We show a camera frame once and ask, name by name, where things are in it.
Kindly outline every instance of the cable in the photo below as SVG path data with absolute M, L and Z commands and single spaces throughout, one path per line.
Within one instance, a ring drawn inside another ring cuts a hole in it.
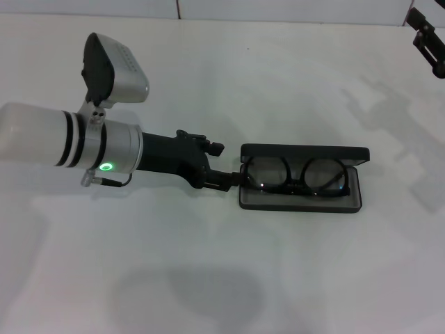
M 133 178 L 133 173 L 130 173 L 130 175 L 128 175 L 128 180 L 125 183 L 122 183 L 122 186 L 128 185 L 128 183 L 130 183 L 132 178 Z
M 116 188 L 121 188 L 123 186 L 128 185 L 128 183 L 130 183 L 132 178 L 133 178 L 133 173 L 130 173 L 130 175 L 128 176 L 128 180 L 125 183 L 111 180 L 111 179 L 99 178 L 99 177 L 97 179 L 100 181 L 101 186 L 114 186 Z

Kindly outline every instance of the green led light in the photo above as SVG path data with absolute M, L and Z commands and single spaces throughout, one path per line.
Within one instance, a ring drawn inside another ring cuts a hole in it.
M 113 165 L 110 164 L 109 162 L 106 162 L 105 164 L 100 165 L 99 169 L 103 170 L 104 172 L 106 172 L 108 170 L 112 170 L 113 169 Z

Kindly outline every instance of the eyeglasses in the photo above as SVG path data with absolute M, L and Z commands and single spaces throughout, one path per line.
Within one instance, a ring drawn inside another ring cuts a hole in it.
M 349 196 L 348 171 L 336 159 L 310 159 L 302 167 L 300 177 L 292 178 L 285 158 L 252 157 L 244 163 L 244 187 L 297 196 Z

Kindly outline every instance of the black ring band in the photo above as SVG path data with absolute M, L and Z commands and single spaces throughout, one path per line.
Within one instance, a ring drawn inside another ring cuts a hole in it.
M 100 146 L 99 146 L 99 154 L 97 155 L 95 163 L 91 166 L 90 169 L 96 169 L 99 167 L 100 163 L 102 162 L 102 159 L 105 155 L 105 149 L 106 149 L 106 126 L 105 123 L 102 125 L 102 131 L 100 133 Z
M 67 166 L 69 167 L 75 167 L 82 156 L 83 151 L 83 145 L 85 144 L 85 125 L 83 124 L 82 116 L 80 116 L 78 113 L 75 114 L 77 118 L 77 124 L 79 125 L 79 141 L 77 142 L 77 149 L 76 153 L 74 154 L 74 158 L 72 159 L 72 162 Z
M 73 124 L 71 115 L 67 111 L 62 112 L 65 114 L 65 117 L 67 119 L 67 139 L 65 141 L 65 149 L 63 150 L 62 157 L 55 166 L 62 166 L 65 162 L 67 162 L 72 147 Z

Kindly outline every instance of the robotic arm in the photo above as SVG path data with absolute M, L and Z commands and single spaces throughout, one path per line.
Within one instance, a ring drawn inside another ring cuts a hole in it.
M 436 0 L 445 9 L 445 0 Z M 439 79 L 445 78 L 445 45 L 435 34 L 433 27 L 416 8 L 411 8 L 406 22 L 417 30 L 414 46 L 432 66 L 432 73 Z
M 239 173 L 212 170 L 206 154 L 219 157 L 224 145 L 178 130 L 169 138 L 146 134 L 138 125 L 106 119 L 116 102 L 144 102 L 148 80 L 128 47 L 92 33 L 85 45 L 82 77 L 88 88 L 77 113 L 24 104 L 0 110 L 0 159 L 40 162 L 86 170 L 81 184 L 124 186 L 96 177 L 96 170 L 148 170 L 179 175 L 194 188 L 228 191 Z

